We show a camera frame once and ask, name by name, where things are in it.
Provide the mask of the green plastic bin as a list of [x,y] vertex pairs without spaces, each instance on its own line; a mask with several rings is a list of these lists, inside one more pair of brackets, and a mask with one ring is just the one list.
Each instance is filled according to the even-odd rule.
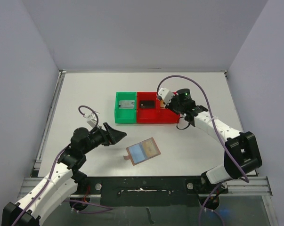
[[116,92],[114,120],[116,124],[137,123],[137,92]]

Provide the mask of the blue credit card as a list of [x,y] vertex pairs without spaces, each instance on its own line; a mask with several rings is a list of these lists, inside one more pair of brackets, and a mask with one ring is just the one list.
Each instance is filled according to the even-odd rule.
[[134,164],[138,164],[146,160],[146,154],[141,144],[132,145],[128,148],[128,150]]

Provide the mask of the red plastic double bin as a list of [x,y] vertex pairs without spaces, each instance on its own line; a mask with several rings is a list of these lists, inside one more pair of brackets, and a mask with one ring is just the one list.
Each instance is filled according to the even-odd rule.
[[[154,100],[155,109],[140,109],[140,100]],[[160,101],[155,92],[137,93],[137,123],[138,124],[175,124],[179,119],[179,114],[175,114],[168,109],[160,108]]]

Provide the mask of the brown leather card holder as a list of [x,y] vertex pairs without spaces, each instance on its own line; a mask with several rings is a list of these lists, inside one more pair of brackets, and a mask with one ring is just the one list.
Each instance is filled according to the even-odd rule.
[[124,160],[131,161],[135,166],[161,154],[153,137],[126,148],[127,155]]

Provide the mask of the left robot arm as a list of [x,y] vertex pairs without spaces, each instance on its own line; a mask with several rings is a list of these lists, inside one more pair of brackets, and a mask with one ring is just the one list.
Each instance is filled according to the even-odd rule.
[[104,128],[77,128],[65,147],[55,158],[50,172],[26,196],[3,209],[3,226],[41,226],[47,217],[87,177],[80,171],[86,154],[100,145],[115,145],[126,133],[115,130],[106,122]]

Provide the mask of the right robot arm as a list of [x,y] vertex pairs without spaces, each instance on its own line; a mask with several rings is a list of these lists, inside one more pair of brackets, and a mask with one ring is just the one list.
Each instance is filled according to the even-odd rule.
[[166,88],[161,88],[158,95],[165,103],[166,109],[180,114],[189,125],[206,132],[224,148],[223,163],[201,175],[203,184],[212,186],[239,179],[262,166],[255,135],[228,126],[213,116],[208,108],[197,105],[191,98],[189,89],[180,89],[172,93]]

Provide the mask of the black credit card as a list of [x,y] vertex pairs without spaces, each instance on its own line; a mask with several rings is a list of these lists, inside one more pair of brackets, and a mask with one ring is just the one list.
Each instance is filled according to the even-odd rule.
[[154,100],[140,100],[139,102],[140,109],[155,109]]

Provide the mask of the silver credit card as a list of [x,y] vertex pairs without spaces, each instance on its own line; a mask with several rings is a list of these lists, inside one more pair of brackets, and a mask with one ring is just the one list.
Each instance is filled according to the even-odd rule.
[[135,100],[120,100],[119,101],[120,109],[134,109],[135,108]]

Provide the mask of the gold VIP card in holder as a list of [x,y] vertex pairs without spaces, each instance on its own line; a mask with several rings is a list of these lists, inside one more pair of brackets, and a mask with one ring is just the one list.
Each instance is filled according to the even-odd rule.
[[142,148],[147,158],[151,158],[159,154],[159,151],[152,139],[142,142]]

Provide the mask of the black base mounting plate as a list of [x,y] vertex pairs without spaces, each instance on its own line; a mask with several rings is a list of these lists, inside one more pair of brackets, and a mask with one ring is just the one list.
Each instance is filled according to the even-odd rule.
[[215,185],[205,185],[200,176],[87,177],[75,194],[95,195],[107,207],[197,207]]

